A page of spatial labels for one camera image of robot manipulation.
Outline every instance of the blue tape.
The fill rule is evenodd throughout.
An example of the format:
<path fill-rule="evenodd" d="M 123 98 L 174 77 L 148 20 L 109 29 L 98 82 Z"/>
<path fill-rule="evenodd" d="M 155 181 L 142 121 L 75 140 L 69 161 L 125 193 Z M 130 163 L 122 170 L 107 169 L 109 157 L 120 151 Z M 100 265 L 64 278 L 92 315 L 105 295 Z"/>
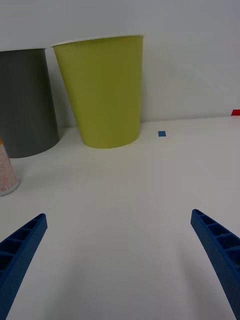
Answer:
<path fill-rule="evenodd" d="M 158 131 L 159 137 L 166 137 L 166 131 Z"/>

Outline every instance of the spray can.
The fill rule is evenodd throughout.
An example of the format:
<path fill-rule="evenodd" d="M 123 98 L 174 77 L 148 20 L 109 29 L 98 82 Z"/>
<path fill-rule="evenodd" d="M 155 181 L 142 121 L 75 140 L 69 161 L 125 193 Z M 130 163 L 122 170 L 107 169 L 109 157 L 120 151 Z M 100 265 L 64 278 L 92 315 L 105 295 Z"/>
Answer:
<path fill-rule="evenodd" d="M 18 186 L 19 180 L 0 138 L 0 197 L 13 192 Z"/>

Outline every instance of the gray trash can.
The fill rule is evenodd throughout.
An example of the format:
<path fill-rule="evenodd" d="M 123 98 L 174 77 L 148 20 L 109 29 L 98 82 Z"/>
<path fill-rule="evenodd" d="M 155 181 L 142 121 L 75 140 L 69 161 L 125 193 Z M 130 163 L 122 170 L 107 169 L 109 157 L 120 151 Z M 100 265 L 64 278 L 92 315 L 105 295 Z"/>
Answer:
<path fill-rule="evenodd" d="M 10 158 L 59 141 L 44 48 L 0 52 L 0 137 Z"/>

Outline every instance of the lime green trash can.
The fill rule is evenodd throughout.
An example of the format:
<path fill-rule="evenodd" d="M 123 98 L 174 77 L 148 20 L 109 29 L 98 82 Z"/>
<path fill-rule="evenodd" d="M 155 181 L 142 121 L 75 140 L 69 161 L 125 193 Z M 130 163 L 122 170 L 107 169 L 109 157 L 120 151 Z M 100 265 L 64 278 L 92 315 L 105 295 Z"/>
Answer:
<path fill-rule="evenodd" d="M 83 142 L 116 148 L 140 132 L 143 36 L 69 41 L 53 46 Z"/>

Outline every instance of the table surface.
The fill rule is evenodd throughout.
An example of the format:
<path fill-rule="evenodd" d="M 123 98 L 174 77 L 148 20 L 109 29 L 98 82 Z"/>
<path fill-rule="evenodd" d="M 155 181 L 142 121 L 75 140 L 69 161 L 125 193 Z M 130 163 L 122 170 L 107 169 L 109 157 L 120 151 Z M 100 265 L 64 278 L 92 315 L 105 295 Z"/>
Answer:
<path fill-rule="evenodd" d="M 190 219 L 240 236 L 240 117 L 147 122 L 115 149 L 67 129 L 12 162 L 0 241 L 42 212 L 48 229 L 7 320 L 235 319 Z"/>

